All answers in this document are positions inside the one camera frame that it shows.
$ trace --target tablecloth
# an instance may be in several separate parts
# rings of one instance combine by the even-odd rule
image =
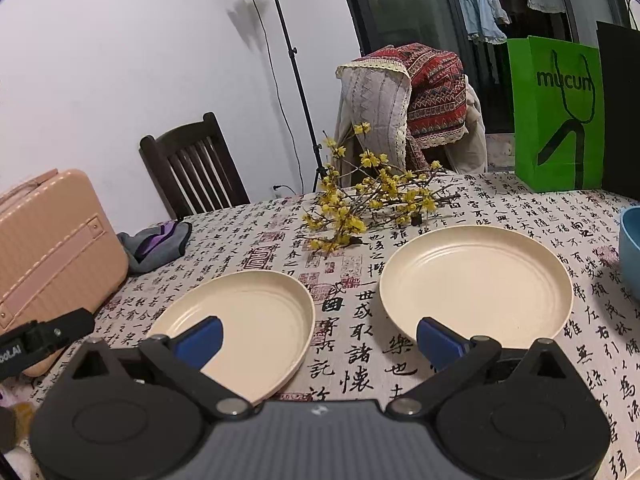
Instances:
[[[313,195],[193,216],[186,255],[130,278],[97,315],[94,335],[114,348],[133,346],[172,301],[199,284],[243,269],[278,270],[304,283],[317,309],[311,347],[280,398],[375,398],[384,408],[433,374],[378,299],[389,256],[427,229],[516,230],[545,244],[572,277],[574,308],[556,341],[609,419],[611,446],[598,478],[623,480],[640,465],[640,306],[622,282],[616,252],[620,211],[633,204],[602,191],[535,194],[507,173],[438,180],[461,197],[428,227],[365,234],[362,245],[328,258],[310,250],[302,230],[300,217]],[[42,401],[78,345],[30,386],[31,399]]]

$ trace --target pink suitcase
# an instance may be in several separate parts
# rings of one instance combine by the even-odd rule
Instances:
[[[79,170],[51,170],[0,196],[0,334],[90,312],[127,275],[127,256]],[[37,377],[59,352],[28,368]]]

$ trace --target chair backrest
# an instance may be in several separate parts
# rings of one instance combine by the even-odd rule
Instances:
[[[146,136],[140,150],[178,218],[249,203],[212,112],[201,123]]]

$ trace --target plate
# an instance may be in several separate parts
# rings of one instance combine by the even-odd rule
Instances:
[[[207,316],[223,327],[220,351],[200,371],[258,404],[298,370],[311,343],[316,310],[298,280],[272,270],[214,278],[173,302],[147,336],[175,337]]]
[[[391,320],[415,341],[433,317],[465,338],[504,348],[555,337],[571,314],[571,278],[544,245],[514,231],[463,225],[423,234],[396,251],[380,278]]]

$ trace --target green paper bag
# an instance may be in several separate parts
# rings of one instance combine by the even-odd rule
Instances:
[[[529,36],[508,40],[516,174],[531,189],[602,183],[604,96],[597,48]]]

